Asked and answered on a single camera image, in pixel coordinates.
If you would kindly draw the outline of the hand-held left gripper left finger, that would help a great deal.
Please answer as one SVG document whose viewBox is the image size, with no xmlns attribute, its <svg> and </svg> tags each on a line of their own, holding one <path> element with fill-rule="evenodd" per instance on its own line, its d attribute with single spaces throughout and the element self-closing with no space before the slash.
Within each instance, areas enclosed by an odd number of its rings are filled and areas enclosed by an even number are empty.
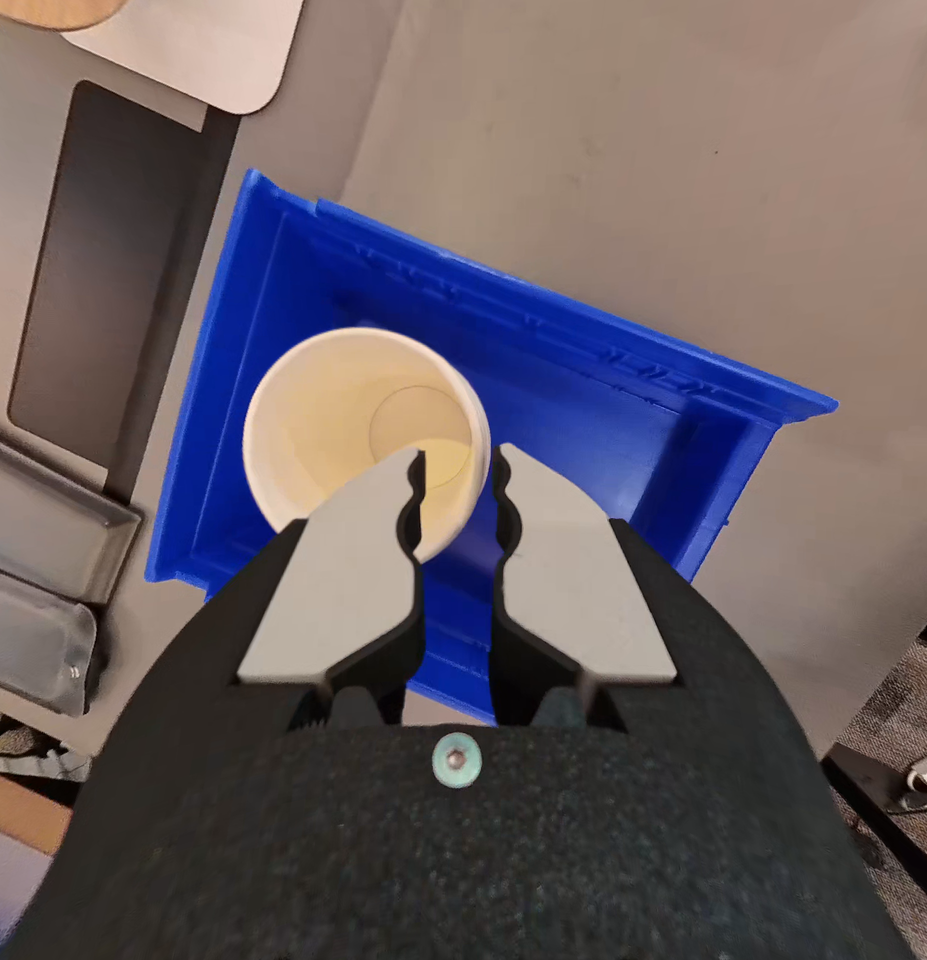
<svg viewBox="0 0 927 960">
<path fill-rule="evenodd" d="M 305 521 L 280 570 L 249 566 L 237 610 L 241 701 L 274 701 L 289 724 L 401 724 L 424 650 L 425 455 L 404 447 L 346 482 Z"/>
</svg>

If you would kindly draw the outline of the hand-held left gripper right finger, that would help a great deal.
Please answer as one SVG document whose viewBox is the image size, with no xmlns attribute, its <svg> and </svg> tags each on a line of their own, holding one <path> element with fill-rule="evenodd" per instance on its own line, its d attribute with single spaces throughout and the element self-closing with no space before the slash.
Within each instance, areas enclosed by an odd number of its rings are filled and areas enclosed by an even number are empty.
<svg viewBox="0 0 927 960">
<path fill-rule="evenodd" d="M 589 719 L 612 690 L 673 687 L 677 666 L 604 509 L 511 442 L 493 451 L 492 492 L 496 724 L 531 725 L 555 690 Z"/>
</svg>

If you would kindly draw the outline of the stack of white paper cups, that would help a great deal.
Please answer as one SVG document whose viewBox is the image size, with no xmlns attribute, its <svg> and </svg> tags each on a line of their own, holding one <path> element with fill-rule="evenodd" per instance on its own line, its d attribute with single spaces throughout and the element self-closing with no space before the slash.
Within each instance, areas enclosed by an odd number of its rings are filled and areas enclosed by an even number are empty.
<svg viewBox="0 0 927 960">
<path fill-rule="evenodd" d="M 406 448 L 426 458 L 415 555 L 427 562 L 474 513 L 490 473 L 491 429 L 455 366 L 372 327 L 320 333 L 283 354 L 254 390 L 242 428 L 244 474 L 274 532 Z"/>
</svg>

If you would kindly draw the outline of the blue plastic bin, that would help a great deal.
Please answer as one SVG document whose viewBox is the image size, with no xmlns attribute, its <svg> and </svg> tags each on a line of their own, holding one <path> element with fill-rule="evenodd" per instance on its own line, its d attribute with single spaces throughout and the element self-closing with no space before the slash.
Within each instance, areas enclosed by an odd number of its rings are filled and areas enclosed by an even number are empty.
<svg viewBox="0 0 927 960">
<path fill-rule="evenodd" d="M 145 568 L 211 599 L 275 536 L 242 463 L 252 395 L 327 331 L 400 333 L 474 388 L 494 446 L 567 477 L 691 581 L 776 433 L 837 399 L 247 170 L 169 449 Z"/>
</svg>

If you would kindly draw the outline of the grey metal tray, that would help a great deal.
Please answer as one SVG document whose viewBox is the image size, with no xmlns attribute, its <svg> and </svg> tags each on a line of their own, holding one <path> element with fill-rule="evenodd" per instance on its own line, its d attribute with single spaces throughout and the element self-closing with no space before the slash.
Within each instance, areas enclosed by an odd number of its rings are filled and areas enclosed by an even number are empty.
<svg viewBox="0 0 927 960">
<path fill-rule="evenodd" d="M 90 608 L 0 571 L 0 688 L 82 716 L 96 642 Z"/>
<path fill-rule="evenodd" d="M 134 545 L 133 510 L 0 440 L 0 570 L 73 601 L 106 605 Z"/>
</svg>

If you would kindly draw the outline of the wooden desk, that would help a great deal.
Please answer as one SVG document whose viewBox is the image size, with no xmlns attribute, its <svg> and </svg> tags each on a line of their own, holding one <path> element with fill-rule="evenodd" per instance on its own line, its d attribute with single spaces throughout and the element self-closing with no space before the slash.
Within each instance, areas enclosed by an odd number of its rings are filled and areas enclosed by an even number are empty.
<svg viewBox="0 0 927 960">
<path fill-rule="evenodd" d="M 0 834 L 53 857 L 71 819 L 69 807 L 0 775 Z"/>
</svg>

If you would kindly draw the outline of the white board stand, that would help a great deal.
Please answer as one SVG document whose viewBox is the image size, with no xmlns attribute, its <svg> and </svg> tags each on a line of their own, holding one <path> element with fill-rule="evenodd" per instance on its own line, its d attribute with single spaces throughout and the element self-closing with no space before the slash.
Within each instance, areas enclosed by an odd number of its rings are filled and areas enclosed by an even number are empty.
<svg viewBox="0 0 927 960">
<path fill-rule="evenodd" d="M 262 110 L 285 72 L 302 1 L 129 1 L 63 32 L 73 46 L 229 114 Z"/>
</svg>

